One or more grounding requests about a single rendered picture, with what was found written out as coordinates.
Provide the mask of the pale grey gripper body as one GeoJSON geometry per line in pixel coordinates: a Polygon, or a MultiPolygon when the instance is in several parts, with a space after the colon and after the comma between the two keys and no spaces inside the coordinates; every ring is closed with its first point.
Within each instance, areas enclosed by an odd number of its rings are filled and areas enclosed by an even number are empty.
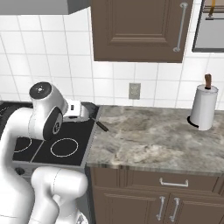
{"type": "Polygon", "coordinates": [[[80,103],[80,118],[82,121],[88,121],[89,119],[95,119],[98,113],[99,107],[89,101],[82,101],[80,103]]]}

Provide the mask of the black glass hob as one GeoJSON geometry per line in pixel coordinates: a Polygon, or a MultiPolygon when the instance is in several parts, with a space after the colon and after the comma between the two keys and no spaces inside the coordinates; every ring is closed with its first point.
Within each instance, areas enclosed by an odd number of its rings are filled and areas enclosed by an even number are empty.
{"type": "Polygon", "coordinates": [[[63,122],[49,141],[27,137],[17,139],[14,163],[83,166],[95,121],[63,122]]]}

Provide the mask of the brown drawer front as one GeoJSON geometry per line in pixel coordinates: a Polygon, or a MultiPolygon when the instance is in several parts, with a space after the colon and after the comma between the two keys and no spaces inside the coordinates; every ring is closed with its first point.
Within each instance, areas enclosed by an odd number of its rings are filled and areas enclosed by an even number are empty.
{"type": "Polygon", "coordinates": [[[126,186],[132,187],[165,187],[186,190],[196,190],[211,192],[217,182],[217,177],[165,173],[165,172],[152,172],[152,171],[127,171],[125,180],[126,186]],[[188,187],[177,187],[161,185],[159,179],[163,178],[164,182],[184,184],[186,179],[189,181],[188,187]]]}

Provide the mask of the brown upper cupboard door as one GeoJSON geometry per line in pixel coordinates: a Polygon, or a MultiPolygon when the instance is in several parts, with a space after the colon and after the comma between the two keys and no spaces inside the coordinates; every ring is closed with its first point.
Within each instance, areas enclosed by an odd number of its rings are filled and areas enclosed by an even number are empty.
{"type": "Polygon", "coordinates": [[[117,62],[180,63],[193,0],[92,0],[94,59],[117,62]],[[180,43],[182,9],[188,3],[180,43]]]}

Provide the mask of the brown cupboard door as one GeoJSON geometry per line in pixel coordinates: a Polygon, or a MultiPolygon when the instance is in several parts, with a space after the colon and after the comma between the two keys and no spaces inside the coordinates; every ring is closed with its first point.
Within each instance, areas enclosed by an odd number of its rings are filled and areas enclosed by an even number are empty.
{"type": "Polygon", "coordinates": [[[224,198],[172,193],[164,216],[164,224],[224,224],[224,198]],[[174,223],[170,221],[180,198],[174,223]]]}
{"type": "Polygon", "coordinates": [[[169,194],[112,188],[94,188],[96,224],[163,224],[169,194]],[[156,215],[165,196],[161,221],[156,215]]]}
{"type": "Polygon", "coordinates": [[[94,59],[117,62],[180,63],[193,0],[92,0],[94,59]],[[180,43],[182,9],[188,3],[180,43]]]}

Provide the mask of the brown lower cupboard door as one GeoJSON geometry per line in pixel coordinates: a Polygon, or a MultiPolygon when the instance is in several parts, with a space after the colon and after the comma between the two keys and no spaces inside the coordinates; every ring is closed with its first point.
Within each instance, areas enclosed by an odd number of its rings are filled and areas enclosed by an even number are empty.
{"type": "Polygon", "coordinates": [[[164,224],[224,224],[224,198],[172,193],[164,216],[164,224]],[[180,198],[174,223],[170,221],[180,198]]]}
{"type": "Polygon", "coordinates": [[[112,188],[94,188],[96,224],[163,224],[169,194],[112,188]],[[156,215],[165,196],[161,221],[156,215]]]}

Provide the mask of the grey range hood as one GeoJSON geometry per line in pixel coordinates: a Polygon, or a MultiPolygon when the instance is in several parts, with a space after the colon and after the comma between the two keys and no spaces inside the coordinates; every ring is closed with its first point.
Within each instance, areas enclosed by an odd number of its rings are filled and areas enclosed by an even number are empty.
{"type": "Polygon", "coordinates": [[[90,6],[91,0],[0,0],[0,15],[69,15],[90,6]]]}

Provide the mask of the grey framed window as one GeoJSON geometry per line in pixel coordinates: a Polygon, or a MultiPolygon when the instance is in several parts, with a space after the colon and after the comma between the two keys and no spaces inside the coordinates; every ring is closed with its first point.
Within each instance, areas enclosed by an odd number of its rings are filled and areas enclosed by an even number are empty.
{"type": "Polygon", "coordinates": [[[202,0],[192,51],[224,53],[224,0],[202,0]]]}

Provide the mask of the grey wall socket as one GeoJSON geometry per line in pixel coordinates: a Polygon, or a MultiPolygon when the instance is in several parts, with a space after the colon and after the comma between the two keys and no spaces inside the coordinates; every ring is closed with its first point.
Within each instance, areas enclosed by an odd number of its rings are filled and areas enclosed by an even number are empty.
{"type": "Polygon", "coordinates": [[[129,98],[131,100],[139,100],[140,99],[140,83],[130,83],[129,84],[129,98]]]}

